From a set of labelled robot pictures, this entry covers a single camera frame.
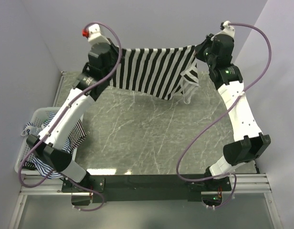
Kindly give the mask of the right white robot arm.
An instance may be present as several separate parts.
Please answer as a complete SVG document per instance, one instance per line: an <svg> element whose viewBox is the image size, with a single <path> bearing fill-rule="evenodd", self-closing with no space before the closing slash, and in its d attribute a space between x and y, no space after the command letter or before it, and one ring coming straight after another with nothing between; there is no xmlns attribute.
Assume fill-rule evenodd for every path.
<svg viewBox="0 0 294 229"><path fill-rule="evenodd" d="M225 145L222 157L206 169L204 186L208 190L221 184L223 174L259 158L271 143L252 114L241 71L231 63L233 48L234 39L226 34L210 34L195 48L195 57L209 68L210 79L225 103L233 128L234 141Z"/></svg>

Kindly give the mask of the black white striped tank top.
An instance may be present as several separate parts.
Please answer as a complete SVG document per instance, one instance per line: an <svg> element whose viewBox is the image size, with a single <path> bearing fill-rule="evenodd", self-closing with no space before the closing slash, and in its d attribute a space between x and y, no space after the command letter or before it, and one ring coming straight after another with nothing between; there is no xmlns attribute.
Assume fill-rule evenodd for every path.
<svg viewBox="0 0 294 229"><path fill-rule="evenodd" d="M181 94L189 104L199 86L195 46L123 49L123 59L110 82L119 89L146 93L162 100Z"/></svg>

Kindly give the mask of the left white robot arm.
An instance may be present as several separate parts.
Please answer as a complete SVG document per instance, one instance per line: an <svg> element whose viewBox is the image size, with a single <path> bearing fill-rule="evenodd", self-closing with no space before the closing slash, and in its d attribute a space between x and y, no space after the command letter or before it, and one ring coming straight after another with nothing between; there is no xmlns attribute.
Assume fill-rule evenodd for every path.
<svg viewBox="0 0 294 229"><path fill-rule="evenodd" d="M37 136L30 135L27 138L35 156L54 171L71 179L73 187L80 192L89 188L87 171L73 160L71 154L63 150L63 146L84 112L110 84L121 59L120 44L94 44L88 53L88 62L77 76L57 114Z"/></svg>

